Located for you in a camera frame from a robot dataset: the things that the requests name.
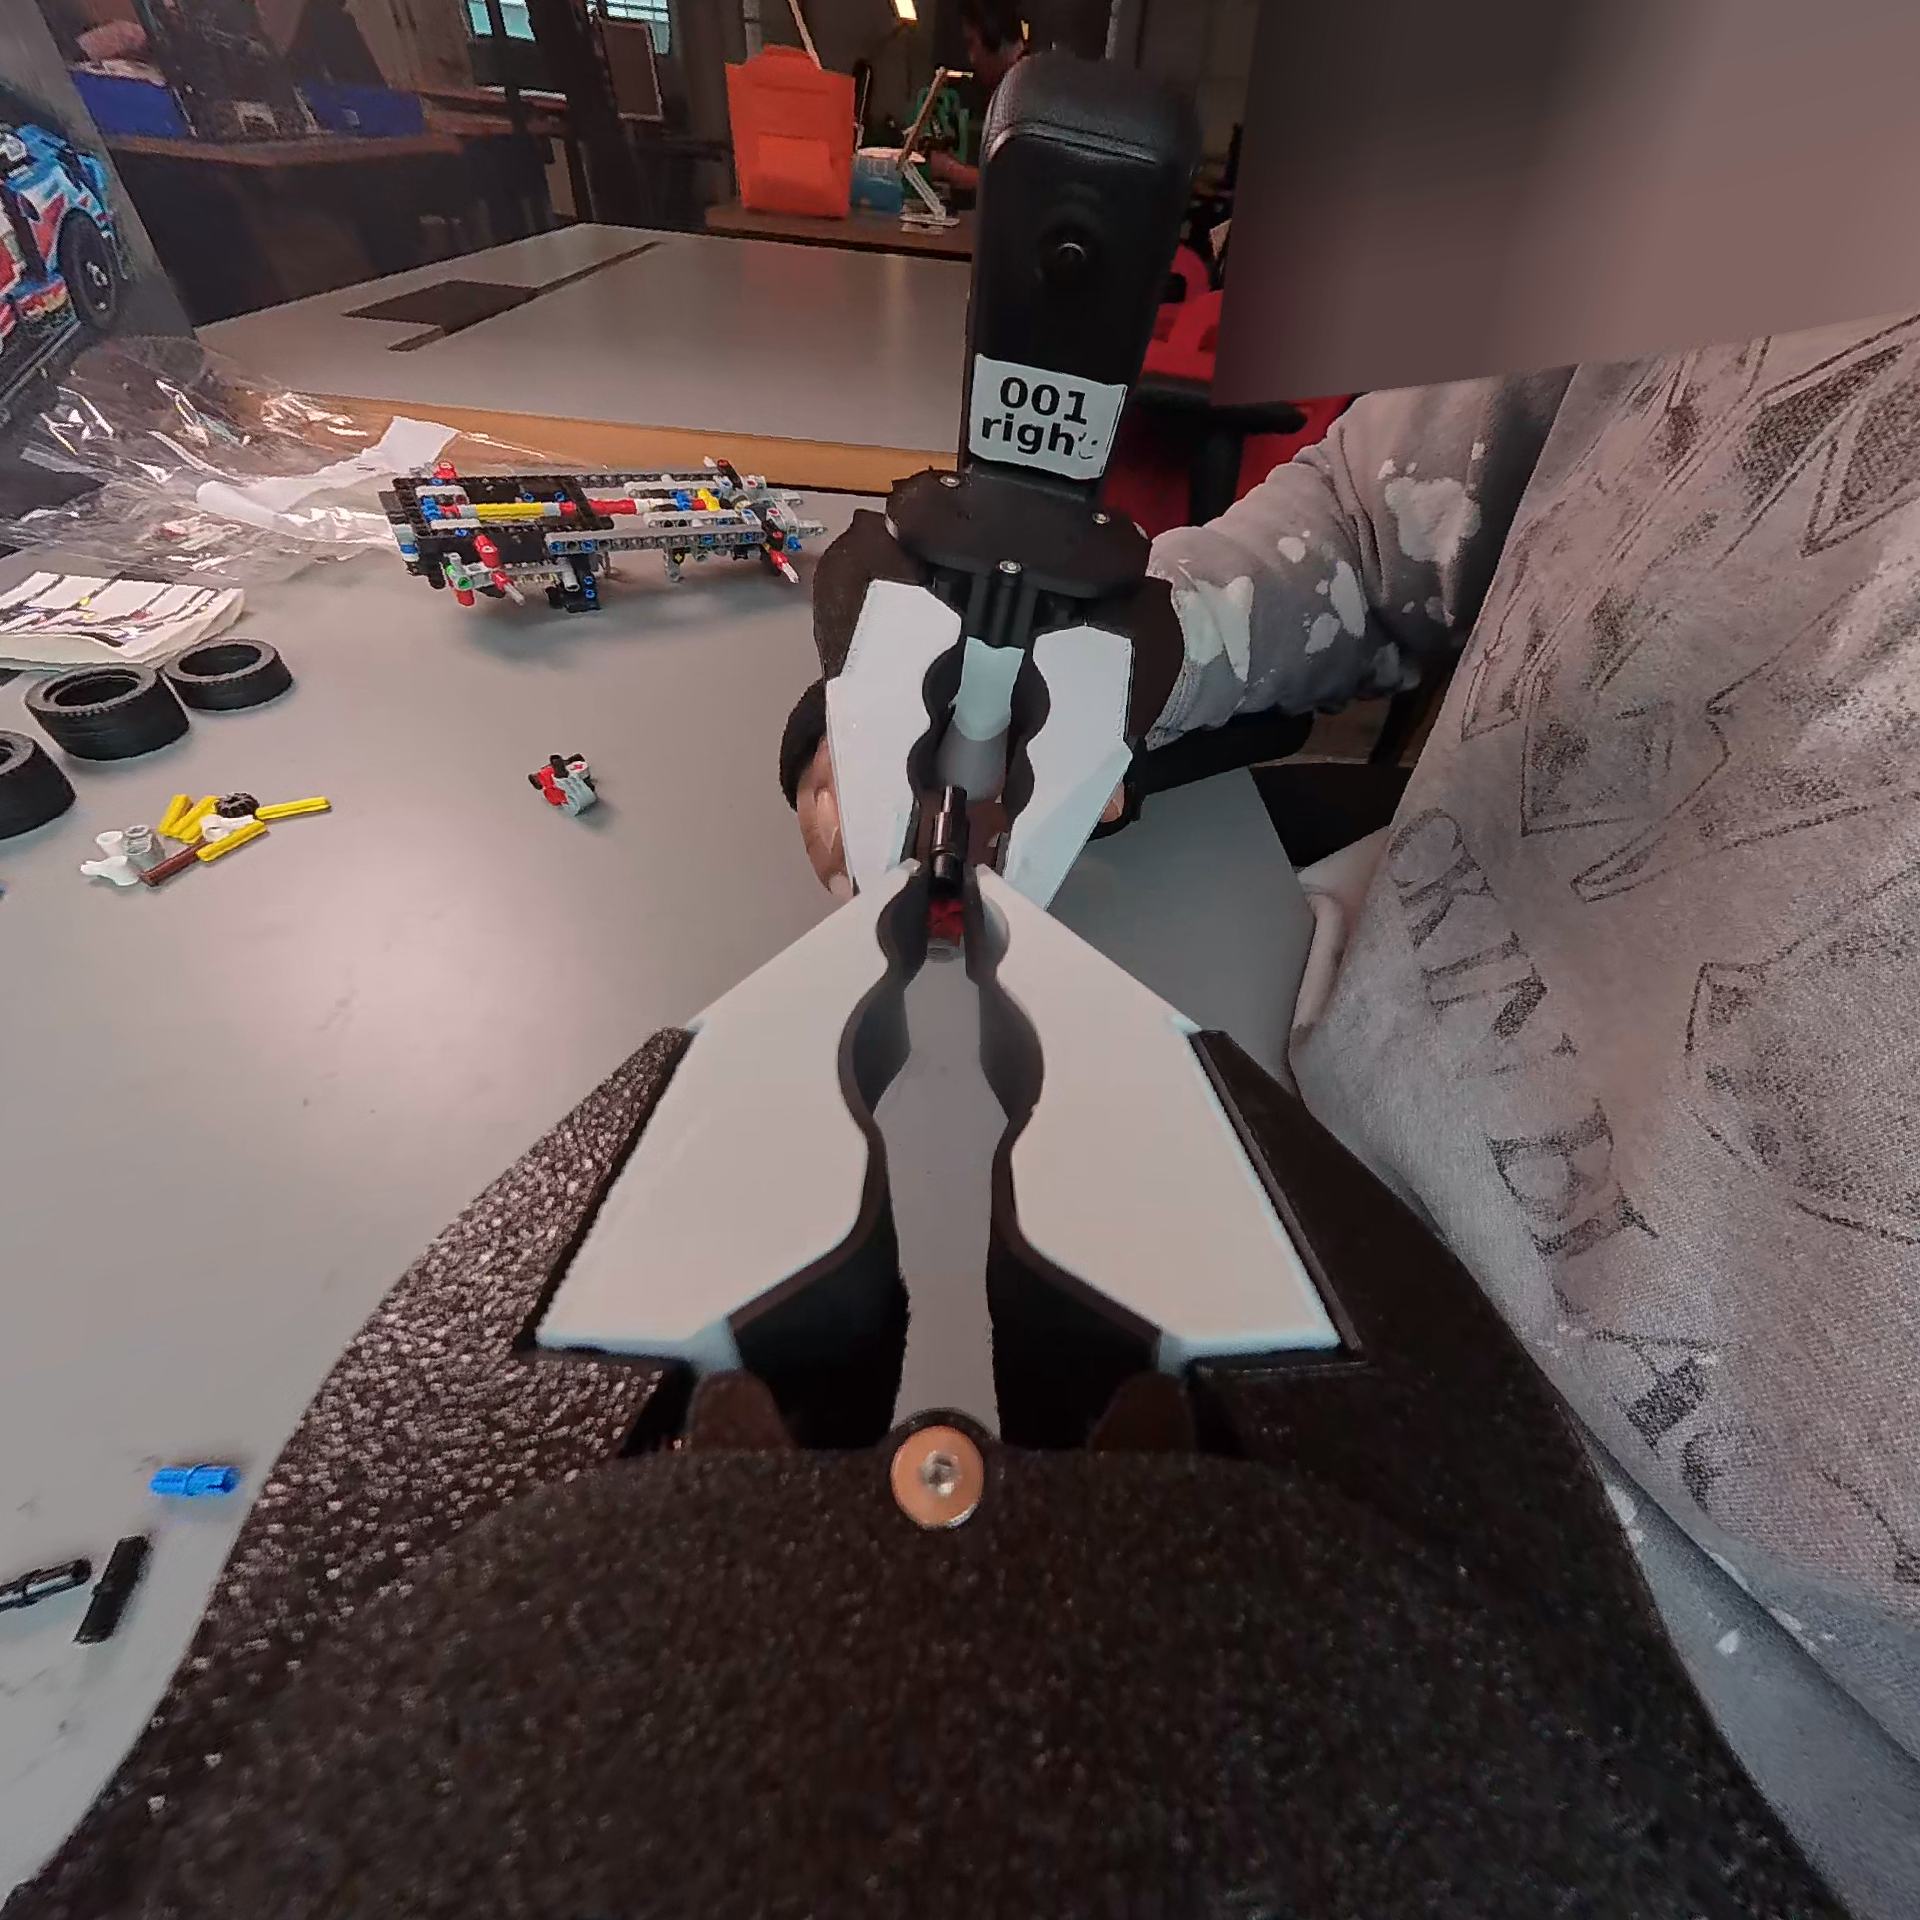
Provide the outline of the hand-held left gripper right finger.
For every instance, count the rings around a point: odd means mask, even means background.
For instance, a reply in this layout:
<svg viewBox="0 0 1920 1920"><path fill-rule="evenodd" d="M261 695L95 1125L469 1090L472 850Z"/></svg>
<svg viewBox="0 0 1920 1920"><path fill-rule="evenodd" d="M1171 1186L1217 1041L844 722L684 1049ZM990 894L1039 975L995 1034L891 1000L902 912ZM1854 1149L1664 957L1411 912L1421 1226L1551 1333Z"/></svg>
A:
<svg viewBox="0 0 1920 1920"><path fill-rule="evenodd" d="M1332 1356L1332 1314L1196 1024L985 868L972 870L972 979L1016 1256L1117 1305L1157 1371Z"/></svg>

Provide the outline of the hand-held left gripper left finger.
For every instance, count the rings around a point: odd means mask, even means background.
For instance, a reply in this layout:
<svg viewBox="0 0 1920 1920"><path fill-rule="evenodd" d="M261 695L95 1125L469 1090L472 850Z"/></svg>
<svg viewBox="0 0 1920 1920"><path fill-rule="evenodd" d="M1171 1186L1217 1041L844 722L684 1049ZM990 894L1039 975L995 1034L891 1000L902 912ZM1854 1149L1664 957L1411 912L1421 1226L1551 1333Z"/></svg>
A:
<svg viewBox="0 0 1920 1920"><path fill-rule="evenodd" d="M906 875L897 868L695 1019L533 1325L542 1350L738 1371L735 1314L848 1239L863 1131L838 1088L838 1041L887 975L879 907Z"/></svg>

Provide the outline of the red ringed grey brick assembly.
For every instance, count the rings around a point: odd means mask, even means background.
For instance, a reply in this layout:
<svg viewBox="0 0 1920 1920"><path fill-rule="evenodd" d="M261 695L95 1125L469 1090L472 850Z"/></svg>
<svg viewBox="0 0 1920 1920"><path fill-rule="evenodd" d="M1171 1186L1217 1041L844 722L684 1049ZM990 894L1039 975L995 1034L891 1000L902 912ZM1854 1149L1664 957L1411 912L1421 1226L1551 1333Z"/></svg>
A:
<svg viewBox="0 0 1920 1920"><path fill-rule="evenodd" d="M965 949L972 903L972 794L945 782L924 794L924 844L920 844L920 929L933 959Z"/></svg>

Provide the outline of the toy brick car chassis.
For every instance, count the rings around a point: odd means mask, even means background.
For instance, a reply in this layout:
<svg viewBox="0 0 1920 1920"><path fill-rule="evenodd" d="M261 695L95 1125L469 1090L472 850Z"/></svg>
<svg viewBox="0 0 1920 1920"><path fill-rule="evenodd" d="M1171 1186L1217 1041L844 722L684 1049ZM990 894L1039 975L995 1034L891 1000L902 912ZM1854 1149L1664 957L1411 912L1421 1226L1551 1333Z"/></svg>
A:
<svg viewBox="0 0 1920 1920"><path fill-rule="evenodd" d="M407 576L477 599L543 599L563 614L604 603L619 555L663 555L678 580L687 563L753 563L796 580L796 552L825 539L802 493L771 488L727 464L653 472L456 472L392 475L377 493Z"/></svg>

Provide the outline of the person's right forearm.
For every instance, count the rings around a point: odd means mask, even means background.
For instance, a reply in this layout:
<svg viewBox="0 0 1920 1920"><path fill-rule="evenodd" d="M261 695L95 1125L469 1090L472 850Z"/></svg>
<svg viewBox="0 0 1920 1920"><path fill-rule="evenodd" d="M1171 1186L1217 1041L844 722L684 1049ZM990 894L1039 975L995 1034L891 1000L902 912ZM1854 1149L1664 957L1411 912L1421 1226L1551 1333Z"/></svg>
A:
<svg viewBox="0 0 1920 1920"><path fill-rule="evenodd" d="M1186 662L1150 746L1388 699L1453 662L1569 381L1550 366L1366 391L1228 514L1166 532L1150 574Z"/></svg>

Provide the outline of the grey desk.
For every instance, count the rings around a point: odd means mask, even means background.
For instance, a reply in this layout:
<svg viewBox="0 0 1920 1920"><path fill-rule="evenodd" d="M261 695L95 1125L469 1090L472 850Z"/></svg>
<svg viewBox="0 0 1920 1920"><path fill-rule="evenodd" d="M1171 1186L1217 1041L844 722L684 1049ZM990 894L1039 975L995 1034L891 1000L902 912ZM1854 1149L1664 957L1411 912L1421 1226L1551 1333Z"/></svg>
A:
<svg viewBox="0 0 1920 1920"><path fill-rule="evenodd" d="M249 1503L420 1251L656 1029L829 912L774 788L807 587L456 611L392 552L249 587L294 695L76 768L7 844L7 1581L129 1530L122 1632L7 1615L7 1882L158 1704ZM599 807L527 782L590 754ZM173 795L332 795L169 888L83 879ZM163 1466L236 1466L158 1503Z"/></svg>

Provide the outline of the person's right hand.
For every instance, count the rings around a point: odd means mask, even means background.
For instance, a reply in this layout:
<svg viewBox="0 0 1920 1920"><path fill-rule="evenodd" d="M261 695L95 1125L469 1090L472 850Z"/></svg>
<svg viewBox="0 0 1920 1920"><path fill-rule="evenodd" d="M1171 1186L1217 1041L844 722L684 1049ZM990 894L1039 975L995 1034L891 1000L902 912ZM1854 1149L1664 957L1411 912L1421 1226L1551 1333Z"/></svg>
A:
<svg viewBox="0 0 1920 1920"><path fill-rule="evenodd" d="M802 831L802 853L807 853L811 875L825 879L825 894L834 903L848 903L857 879L844 868L844 821L838 821L829 741L819 741L819 751L796 782L796 831Z"/></svg>

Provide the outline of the red plastic stool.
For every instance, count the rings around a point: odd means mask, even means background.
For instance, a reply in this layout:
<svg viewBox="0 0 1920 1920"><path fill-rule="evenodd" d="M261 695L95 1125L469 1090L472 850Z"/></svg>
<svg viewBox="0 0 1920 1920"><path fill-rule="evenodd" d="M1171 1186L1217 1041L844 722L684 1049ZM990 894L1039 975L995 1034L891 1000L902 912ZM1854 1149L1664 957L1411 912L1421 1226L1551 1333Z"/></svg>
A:
<svg viewBox="0 0 1920 1920"><path fill-rule="evenodd" d="M1273 467L1287 467L1294 452L1319 444L1350 402L1354 402L1354 391L1300 401L1294 402L1304 412L1300 432L1251 433L1235 499L1251 499ZM1186 419L1130 410L1117 426L1111 467L1105 467L1111 514L1130 514L1141 536L1196 524L1190 442L1196 433Z"/></svg>
<svg viewBox="0 0 1920 1920"><path fill-rule="evenodd" d="M1201 253L1174 248L1166 306L1153 316L1153 340L1141 352L1141 379L1211 390L1217 322L1221 322L1221 288L1211 288Z"/></svg>

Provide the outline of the adjoining grey table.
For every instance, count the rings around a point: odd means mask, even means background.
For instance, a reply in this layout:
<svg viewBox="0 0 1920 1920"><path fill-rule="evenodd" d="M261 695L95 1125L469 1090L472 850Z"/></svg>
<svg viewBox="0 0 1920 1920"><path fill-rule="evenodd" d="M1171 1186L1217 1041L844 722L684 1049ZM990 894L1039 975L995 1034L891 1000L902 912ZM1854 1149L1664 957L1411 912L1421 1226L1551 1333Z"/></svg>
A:
<svg viewBox="0 0 1920 1920"><path fill-rule="evenodd" d="M294 391L954 452L972 266L753 238L563 226L200 325Z"/></svg>

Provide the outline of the person's grey printed sweatshirt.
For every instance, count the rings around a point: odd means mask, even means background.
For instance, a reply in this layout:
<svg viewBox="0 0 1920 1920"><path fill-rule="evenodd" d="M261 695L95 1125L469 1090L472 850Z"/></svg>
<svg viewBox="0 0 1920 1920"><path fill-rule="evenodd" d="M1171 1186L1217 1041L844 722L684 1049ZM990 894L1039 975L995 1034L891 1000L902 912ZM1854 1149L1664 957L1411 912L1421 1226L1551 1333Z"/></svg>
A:
<svg viewBox="0 0 1920 1920"><path fill-rule="evenodd" d="M1913 366L1908 316L1569 379L1294 1052L1856 1914L1920 1849Z"/></svg>

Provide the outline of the pile of yellow white toy parts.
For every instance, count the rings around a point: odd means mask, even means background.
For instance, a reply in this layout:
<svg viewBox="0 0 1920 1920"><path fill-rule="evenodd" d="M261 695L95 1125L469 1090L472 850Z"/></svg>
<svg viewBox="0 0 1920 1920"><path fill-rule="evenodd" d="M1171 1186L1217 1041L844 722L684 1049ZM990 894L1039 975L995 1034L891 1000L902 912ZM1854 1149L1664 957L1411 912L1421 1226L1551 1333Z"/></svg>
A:
<svg viewBox="0 0 1920 1920"><path fill-rule="evenodd" d="M229 850L257 844L274 826L332 812L332 795L257 802L252 794L173 795L158 826L106 831L83 879L106 888L169 888Z"/></svg>

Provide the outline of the clear plastic bag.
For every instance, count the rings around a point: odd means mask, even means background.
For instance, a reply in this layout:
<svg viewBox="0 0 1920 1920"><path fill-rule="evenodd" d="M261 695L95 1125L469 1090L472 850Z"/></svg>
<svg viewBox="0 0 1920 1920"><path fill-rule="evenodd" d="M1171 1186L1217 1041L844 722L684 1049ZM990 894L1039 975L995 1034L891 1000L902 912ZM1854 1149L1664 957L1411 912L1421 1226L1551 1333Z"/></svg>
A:
<svg viewBox="0 0 1920 1920"><path fill-rule="evenodd" d="M390 552L377 493L456 442L291 391L184 334L88 347L7 426L0 552L50 574L261 587Z"/></svg>

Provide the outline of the white printed leaflet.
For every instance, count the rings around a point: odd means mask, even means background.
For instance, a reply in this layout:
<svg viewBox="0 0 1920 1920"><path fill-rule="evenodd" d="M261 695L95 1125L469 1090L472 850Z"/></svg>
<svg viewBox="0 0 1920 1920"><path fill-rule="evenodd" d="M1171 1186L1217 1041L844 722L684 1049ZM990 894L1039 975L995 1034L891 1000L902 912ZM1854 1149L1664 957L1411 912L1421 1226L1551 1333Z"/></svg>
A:
<svg viewBox="0 0 1920 1920"><path fill-rule="evenodd" d="M249 611L241 587L19 574L0 587L0 666L150 666Z"/></svg>

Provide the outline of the wooden workbench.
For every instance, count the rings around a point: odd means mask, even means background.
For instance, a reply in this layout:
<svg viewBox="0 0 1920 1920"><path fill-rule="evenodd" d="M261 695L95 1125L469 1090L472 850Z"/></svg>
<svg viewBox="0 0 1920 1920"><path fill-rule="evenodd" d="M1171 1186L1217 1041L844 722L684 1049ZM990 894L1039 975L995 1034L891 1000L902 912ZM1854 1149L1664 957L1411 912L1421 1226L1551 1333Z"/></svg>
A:
<svg viewBox="0 0 1920 1920"><path fill-rule="evenodd" d="M193 325L435 266L565 226L563 118L500 89L427 89L420 131L274 141L106 139Z"/></svg>

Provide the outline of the printed toy car box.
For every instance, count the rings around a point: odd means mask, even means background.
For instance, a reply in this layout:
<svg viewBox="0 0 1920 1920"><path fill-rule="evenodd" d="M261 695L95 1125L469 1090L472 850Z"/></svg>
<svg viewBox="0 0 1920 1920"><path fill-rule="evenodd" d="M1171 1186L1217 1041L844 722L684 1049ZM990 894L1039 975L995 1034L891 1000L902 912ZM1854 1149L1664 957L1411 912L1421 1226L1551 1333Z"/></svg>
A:
<svg viewBox="0 0 1920 1920"><path fill-rule="evenodd" d="M76 356L188 334L173 280L30 0L0 7L0 444L17 452Z"/></svg>

